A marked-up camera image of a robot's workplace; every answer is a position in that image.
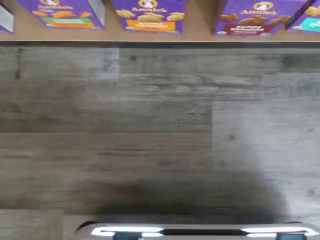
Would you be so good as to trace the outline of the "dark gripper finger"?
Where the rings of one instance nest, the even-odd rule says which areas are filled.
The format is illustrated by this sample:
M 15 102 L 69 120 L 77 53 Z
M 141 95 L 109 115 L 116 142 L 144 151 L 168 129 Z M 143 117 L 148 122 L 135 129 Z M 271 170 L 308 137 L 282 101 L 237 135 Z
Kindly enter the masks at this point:
M 125 232 L 118 231 L 114 233 L 113 240 L 140 240 L 142 238 L 141 232 Z
M 304 232 L 280 232 L 276 235 L 276 240 L 307 240 Z

